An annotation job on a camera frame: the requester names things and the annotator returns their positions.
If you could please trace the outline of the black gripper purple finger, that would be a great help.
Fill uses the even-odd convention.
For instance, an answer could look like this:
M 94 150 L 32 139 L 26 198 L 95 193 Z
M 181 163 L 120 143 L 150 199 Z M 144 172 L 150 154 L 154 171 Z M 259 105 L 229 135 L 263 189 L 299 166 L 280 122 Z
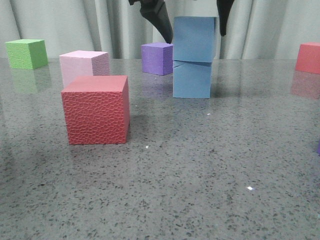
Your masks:
M 130 6 L 140 2 L 140 14 L 161 34 L 166 43 L 173 40 L 173 29 L 164 0 L 128 0 Z

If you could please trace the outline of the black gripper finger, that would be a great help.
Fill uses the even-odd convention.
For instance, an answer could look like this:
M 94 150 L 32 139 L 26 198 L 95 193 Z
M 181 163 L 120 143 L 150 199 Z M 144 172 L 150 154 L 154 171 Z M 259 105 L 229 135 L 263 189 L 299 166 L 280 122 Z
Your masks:
M 217 0 L 216 6 L 219 16 L 219 31 L 224 37 L 227 34 L 227 23 L 233 6 L 234 0 Z

